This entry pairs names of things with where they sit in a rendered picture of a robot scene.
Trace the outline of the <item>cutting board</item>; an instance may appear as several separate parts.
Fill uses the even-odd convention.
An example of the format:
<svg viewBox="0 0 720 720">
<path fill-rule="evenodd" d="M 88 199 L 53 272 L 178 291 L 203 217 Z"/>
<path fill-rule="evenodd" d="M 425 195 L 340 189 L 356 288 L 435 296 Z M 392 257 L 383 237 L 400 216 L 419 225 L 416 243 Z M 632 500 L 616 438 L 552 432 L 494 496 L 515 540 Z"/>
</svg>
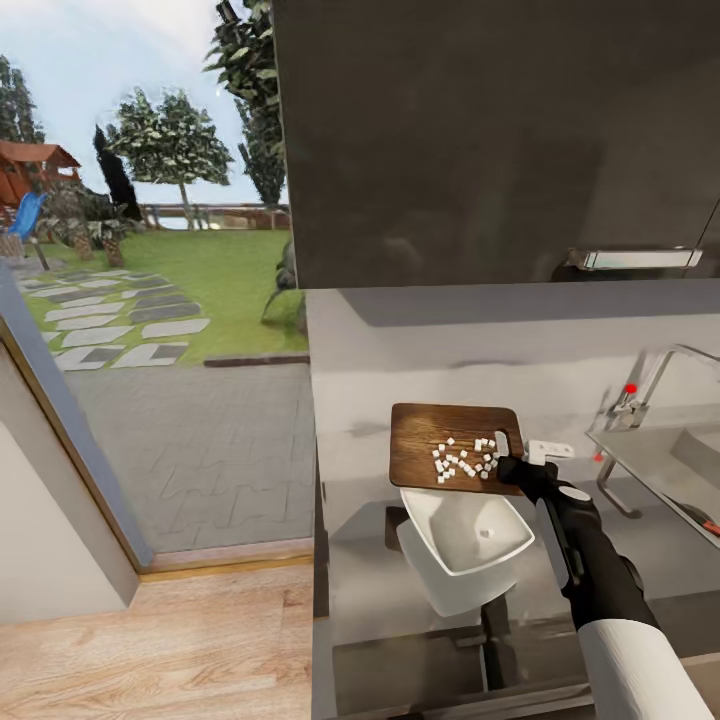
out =
<svg viewBox="0 0 720 720">
<path fill-rule="evenodd" d="M 506 435 L 510 455 L 522 458 L 527 454 L 512 409 L 396 403 L 391 413 L 390 482 L 401 488 L 525 496 L 519 486 L 496 479 L 496 431 Z M 482 443 L 479 449 L 477 442 Z M 487 454 L 491 457 L 489 462 L 484 460 Z M 476 472 L 473 478 L 463 466 L 446 464 L 447 455 L 470 466 Z M 444 484 L 438 483 L 441 472 L 437 463 L 446 464 L 441 470 L 443 474 L 453 471 Z M 489 472 L 483 469 L 486 463 L 491 465 Z M 482 472 L 488 472 L 487 479 L 482 478 Z"/>
</svg>

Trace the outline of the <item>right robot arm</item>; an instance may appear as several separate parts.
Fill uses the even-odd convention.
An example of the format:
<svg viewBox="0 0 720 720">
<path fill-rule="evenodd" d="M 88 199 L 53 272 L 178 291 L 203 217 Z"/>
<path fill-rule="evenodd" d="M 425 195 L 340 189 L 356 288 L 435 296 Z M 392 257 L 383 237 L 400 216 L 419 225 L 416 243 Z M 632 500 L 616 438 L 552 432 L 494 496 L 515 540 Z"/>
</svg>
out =
<svg viewBox="0 0 720 720">
<path fill-rule="evenodd" d="M 602 532 L 592 497 L 557 479 L 545 457 L 574 457 L 567 443 L 528 440 L 522 458 L 497 456 L 496 479 L 519 486 L 536 520 L 560 592 L 570 600 L 597 720 L 715 720 L 644 604 L 636 566 Z"/>
</svg>

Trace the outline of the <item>parer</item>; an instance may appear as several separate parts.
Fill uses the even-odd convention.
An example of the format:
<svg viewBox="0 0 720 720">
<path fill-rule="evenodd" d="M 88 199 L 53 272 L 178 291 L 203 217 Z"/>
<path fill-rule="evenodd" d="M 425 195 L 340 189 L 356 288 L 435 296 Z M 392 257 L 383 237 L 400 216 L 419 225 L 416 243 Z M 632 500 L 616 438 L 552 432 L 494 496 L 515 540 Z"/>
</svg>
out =
<svg viewBox="0 0 720 720">
<path fill-rule="evenodd" d="M 696 513 L 693 513 L 690 509 L 687 509 L 685 506 L 682 506 L 680 503 L 677 503 L 676 501 L 673 501 L 673 503 L 680 507 L 689 517 L 692 517 L 695 521 L 698 521 L 701 527 L 704 527 L 705 529 L 708 529 L 709 531 L 712 531 L 714 534 L 717 534 L 720 537 L 720 527 L 718 525 L 715 525 L 712 521 L 707 521 L 706 519 L 703 519 L 700 515 L 697 515 Z"/>
</svg>

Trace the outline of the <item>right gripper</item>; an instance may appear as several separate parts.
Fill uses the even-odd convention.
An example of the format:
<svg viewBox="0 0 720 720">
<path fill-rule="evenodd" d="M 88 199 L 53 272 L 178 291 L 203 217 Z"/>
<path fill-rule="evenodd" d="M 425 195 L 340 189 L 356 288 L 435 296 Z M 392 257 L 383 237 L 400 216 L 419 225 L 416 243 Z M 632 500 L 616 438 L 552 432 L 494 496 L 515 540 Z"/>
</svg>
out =
<svg viewBox="0 0 720 720">
<path fill-rule="evenodd" d="M 496 479 L 500 483 L 519 486 L 526 496 L 526 486 L 533 477 L 548 475 L 557 479 L 558 465 L 553 462 L 545 461 L 545 465 L 531 465 L 522 458 L 508 454 L 508 456 L 497 456 L 495 465 L 498 468 Z"/>
</svg>

